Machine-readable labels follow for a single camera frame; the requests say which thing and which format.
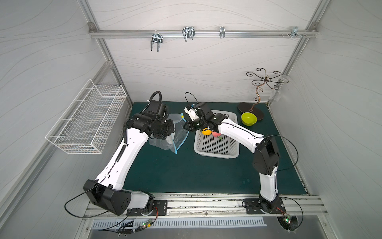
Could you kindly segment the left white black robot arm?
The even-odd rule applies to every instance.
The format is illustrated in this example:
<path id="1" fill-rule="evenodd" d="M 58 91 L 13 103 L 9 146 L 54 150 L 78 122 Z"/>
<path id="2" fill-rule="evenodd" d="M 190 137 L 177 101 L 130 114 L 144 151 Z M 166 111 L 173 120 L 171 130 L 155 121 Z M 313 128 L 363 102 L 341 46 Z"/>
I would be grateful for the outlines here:
<path id="1" fill-rule="evenodd" d="M 125 178 L 136 156 L 150 137 L 166 139 L 175 132 L 168 118 L 168 106 L 149 100 L 148 105 L 126 121 L 123 139 L 111 160 L 95 180 L 87 180 L 84 192 L 96 206 L 115 215 L 127 209 L 151 208 L 151 195 L 141 191 L 124 190 Z"/>

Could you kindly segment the dark green table mat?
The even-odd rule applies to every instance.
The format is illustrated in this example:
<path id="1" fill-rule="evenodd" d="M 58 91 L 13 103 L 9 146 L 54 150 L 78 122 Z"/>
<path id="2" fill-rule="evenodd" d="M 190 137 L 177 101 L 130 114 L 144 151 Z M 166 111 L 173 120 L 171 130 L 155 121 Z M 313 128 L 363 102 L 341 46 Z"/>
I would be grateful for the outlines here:
<path id="1" fill-rule="evenodd" d="M 278 191 L 283 195 L 303 195 L 306 190 L 294 168 L 265 103 L 256 106 L 264 119 L 249 129 L 275 135 L 280 150 Z M 243 145 L 236 158 L 206 157 L 194 151 L 195 134 L 190 133 L 174 154 L 145 143 L 125 178 L 123 189 L 150 193 L 237 193 L 259 194 L 260 178 L 253 167 L 253 154 Z"/>

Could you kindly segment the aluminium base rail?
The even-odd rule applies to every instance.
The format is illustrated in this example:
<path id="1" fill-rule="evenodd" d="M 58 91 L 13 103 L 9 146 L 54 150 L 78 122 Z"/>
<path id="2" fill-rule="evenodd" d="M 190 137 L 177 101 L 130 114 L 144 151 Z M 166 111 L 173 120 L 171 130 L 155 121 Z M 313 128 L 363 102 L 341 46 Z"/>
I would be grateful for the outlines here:
<path id="1" fill-rule="evenodd" d="M 259 198 L 256 194 L 213 193 L 153 193 L 154 199 L 167 200 L 165 218 L 191 217 L 249 217 L 242 206 L 244 199 Z M 319 196 L 282 195 L 286 213 L 292 216 L 328 215 Z M 256 216 L 281 216 L 282 214 L 255 214 Z"/>

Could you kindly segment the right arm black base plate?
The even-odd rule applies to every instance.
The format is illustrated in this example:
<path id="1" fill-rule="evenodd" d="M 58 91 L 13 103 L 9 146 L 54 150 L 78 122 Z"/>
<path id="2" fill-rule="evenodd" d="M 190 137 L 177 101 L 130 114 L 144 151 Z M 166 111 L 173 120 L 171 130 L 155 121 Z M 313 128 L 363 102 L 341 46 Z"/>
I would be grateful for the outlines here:
<path id="1" fill-rule="evenodd" d="M 276 198 L 270 202 L 263 198 L 244 199 L 242 206 L 245 208 L 246 214 L 285 214 L 286 209 L 281 198 Z"/>

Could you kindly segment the pink peach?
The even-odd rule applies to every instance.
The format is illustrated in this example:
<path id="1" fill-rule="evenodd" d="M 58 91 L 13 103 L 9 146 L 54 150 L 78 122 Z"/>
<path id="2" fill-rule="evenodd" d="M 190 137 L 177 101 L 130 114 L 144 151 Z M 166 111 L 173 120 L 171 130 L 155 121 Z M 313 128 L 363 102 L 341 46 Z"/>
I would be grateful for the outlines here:
<path id="1" fill-rule="evenodd" d="M 213 131 L 211 134 L 212 134 L 212 136 L 215 137 L 215 138 L 221 138 L 221 133 L 218 133 L 218 132 Z"/>

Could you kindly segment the green plastic bowl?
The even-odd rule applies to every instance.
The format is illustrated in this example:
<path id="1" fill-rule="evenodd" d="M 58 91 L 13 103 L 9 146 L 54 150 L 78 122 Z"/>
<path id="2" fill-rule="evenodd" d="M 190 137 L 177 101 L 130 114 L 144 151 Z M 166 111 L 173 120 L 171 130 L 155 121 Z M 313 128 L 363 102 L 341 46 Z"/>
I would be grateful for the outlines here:
<path id="1" fill-rule="evenodd" d="M 241 121 L 245 126 L 253 126 L 258 119 L 253 113 L 245 112 L 241 115 Z"/>

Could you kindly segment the yellow peach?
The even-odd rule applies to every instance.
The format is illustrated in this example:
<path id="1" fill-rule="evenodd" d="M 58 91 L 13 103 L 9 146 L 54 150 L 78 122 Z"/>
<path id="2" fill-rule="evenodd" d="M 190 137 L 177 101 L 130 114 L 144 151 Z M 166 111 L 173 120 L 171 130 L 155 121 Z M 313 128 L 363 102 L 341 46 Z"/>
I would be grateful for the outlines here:
<path id="1" fill-rule="evenodd" d="M 211 134 L 212 134 L 212 131 L 209 130 L 209 129 L 207 129 L 207 128 L 205 128 L 205 129 L 202 130 L 202 134 L 203 134 L 203 135 L 211 135 Z"/>

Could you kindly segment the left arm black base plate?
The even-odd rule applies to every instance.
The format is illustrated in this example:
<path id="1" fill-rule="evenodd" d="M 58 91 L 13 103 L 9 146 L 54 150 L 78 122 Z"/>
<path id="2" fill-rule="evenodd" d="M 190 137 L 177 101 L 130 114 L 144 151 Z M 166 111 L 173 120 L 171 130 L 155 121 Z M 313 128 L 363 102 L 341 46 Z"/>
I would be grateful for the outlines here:
<path id="1" fill-rule="evenodd" d="M 126 211 L 126 215 L 128 217 L 132 217 L 132 216 L 146 217 L 146 216 L 156 216 L 156 215 L 166 216 L 167 206 L 168 206 L 167 200 L 150 199 L 146 207 L 142 209 L 140 208 L 128 209 Z"/>

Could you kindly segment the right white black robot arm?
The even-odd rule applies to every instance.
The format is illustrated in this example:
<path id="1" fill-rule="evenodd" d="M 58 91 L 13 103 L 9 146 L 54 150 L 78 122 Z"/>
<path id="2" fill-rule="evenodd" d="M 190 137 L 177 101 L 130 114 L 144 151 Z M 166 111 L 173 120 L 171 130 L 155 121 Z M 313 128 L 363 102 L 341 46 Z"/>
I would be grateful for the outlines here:
<path id="1" fill-rule="evenodd" d="M 206 103 L 188 104 L 184 112 L 187 115 L 184 129 L 187 131 L 208 129 L 234 139 L 253 153 L 253 167 L 259 173 L 261 186 L 258 205 L 263 213 L 271 213 L 280 199 L 277 188 L 280 150 L 276 139 L 250 131 L 226 115 L 213 113 Z"/>

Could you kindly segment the white perforated plastic basket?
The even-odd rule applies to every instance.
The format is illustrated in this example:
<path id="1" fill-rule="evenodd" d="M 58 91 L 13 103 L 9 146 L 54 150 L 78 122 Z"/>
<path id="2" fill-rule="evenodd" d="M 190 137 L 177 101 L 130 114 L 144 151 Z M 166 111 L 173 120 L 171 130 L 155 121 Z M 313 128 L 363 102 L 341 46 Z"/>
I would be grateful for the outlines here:
<path id="1" fill-rule="evenodd" d="M 194 151 L 201 156 L 217 157 L 223 159 L 237 158 L 239 155 L 239 142 L 221 135 L 204 135 L 198 130 L 195 136 Z"/>

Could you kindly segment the metal hook middle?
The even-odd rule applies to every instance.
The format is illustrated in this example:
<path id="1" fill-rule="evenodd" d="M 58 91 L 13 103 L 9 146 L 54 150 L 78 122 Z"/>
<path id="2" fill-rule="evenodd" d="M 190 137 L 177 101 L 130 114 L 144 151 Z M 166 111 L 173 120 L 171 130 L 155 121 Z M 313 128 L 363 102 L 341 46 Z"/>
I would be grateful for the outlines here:
<path id="1" fill-rule="evenodd" d="M 193 26 L 187 26 L 182 29 L 182 35 L 185 40 L 185 42 L 188 41 L 188 39 L 193 40 L 195 36 L 195 28 Z"/>

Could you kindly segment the metal bracket right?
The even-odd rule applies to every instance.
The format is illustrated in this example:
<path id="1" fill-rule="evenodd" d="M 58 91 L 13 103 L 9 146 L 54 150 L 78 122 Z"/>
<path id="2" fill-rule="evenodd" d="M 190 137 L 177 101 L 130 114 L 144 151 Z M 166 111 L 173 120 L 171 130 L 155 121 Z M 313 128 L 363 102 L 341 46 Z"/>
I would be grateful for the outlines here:
<path id="1" fill-rule="evenodd" d="M 305 38 L 305 37 L 307 37 L 307 34 L 299 33 L 298 27 L 294 27 L 291 30 L 290 33 L 288 33 L 288 34 L 280 34 L 280 36 L 283 37 L 283 38 L 293 39 L 293 38 Z"/>

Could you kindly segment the clear zip-top bag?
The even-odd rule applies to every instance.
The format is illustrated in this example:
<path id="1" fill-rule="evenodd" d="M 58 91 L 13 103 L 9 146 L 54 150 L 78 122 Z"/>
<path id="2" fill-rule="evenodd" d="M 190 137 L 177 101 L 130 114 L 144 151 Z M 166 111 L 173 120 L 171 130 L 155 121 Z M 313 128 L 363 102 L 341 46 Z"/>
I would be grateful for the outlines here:
<path id="1" fill-rule="evenodd" d="M 167 121 L 168 120 L 173 121 L 175 132 L 167 136 L 166 139 L 150 138 L 149 144 L 163 150 L 170 150 L 174 154 L 177 154 L 189 134 L 189 132 L 183 128 L 186 120 L 183 113 L 169 114 Z"/>

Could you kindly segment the metal hook small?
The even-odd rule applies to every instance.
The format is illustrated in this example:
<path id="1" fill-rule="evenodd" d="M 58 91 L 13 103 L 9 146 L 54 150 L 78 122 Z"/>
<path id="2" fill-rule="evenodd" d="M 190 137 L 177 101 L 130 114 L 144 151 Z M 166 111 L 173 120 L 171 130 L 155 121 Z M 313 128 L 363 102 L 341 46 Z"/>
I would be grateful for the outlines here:
<path id="1" fill-rule="evenodd" d="M 219 29 L 219 37 L 220 37 L 220 39 L 223 39 L 223 38 L 225 38 L 225 27 L 220 27 L 220 29 Z"/>

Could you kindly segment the aluminium crossbar rail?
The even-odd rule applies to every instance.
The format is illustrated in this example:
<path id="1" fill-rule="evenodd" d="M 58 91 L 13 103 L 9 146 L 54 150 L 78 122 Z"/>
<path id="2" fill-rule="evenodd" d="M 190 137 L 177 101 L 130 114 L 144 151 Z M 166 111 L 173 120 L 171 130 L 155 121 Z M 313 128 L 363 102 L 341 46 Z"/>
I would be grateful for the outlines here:
<path id="1" fill-rule="evenodd" d="M 299 33 L 307 34 L 307 38 L 317 37 L 318 31 L 298 30 Z M 195 30 L 194 39 L 197 38 L 219 38 L 219 29 Z M 282 38 L 280 34 L 288 34 L 287 30 L 228 30 L 225 29 L 225 38 Z M 99 30 L 90 32 L 91 38 L 100 39 L 151 39 L 152 35 L 159 33 L 164 39 L 183 38 L 181 30 Z"/>

